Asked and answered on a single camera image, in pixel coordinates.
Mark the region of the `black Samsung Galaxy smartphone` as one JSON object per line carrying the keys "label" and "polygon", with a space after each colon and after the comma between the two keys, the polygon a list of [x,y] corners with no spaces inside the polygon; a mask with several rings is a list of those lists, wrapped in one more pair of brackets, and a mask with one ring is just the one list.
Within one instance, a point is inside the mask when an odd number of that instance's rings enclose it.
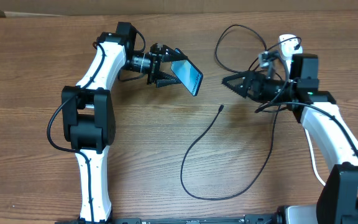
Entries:
{"label": "black Samsung Galaxy smartphone", "polygon": [[190,59],[174,61],[170,69],[192,96],[198,94],[203,74]]}

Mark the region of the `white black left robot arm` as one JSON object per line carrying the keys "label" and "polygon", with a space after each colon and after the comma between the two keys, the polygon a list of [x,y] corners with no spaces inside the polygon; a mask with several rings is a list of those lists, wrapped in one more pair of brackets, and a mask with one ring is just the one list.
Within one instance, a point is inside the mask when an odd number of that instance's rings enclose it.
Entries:
{"label": "white black left robot arm", "polygon": [[94,42],[95,58],[75,86],[62,90],[63,132],[80,168],[82,206],[76,223],[109,223],[112,203],[108,192],[108,153],[116,133],[111,89],[121,70],[148,76],[158,87],[179,83],[160,71],[162,62],[187,57],[166,45],[153,44],[149,52],[135,50],[139,31],[119,22],[115,32],[102,32]]}

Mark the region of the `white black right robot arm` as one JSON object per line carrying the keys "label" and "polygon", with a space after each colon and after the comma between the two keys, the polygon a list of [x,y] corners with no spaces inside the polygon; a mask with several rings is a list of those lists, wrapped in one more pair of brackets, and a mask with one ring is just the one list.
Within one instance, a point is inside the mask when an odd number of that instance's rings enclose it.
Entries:
{"label": "white black right robot arm", "polygon": [[284,106],[314,139],[329,169],[329,177],[314,205],[282,206],[272,215],[253,215],[246,223],[358,223],[358,140],[342,119],[336,100],[319,90],[318,56],[294,54],[285,79],[276,80],[277,52],[259,55],[268,73],[245,71],[222,83],[244,98],[261,103],[256,111]]}

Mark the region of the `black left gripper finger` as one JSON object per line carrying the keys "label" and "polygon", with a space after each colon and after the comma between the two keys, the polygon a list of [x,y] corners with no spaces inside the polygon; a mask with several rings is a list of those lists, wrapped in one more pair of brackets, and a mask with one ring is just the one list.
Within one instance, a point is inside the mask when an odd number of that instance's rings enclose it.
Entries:
{"label": "black left gripper finger", "polygon": [[158,72],[156,74],[155,84],[157,88],[161,88],[168,85],[181,84],[179,78],[174,77],[173,75],[167,74],[165,72]]}
{"label": "black left gripper finger", "polygon": [[162,62],[176,62],[187,59],[188,57],[185,54],[177,52],[170,47],[165,46],[162,49]]}

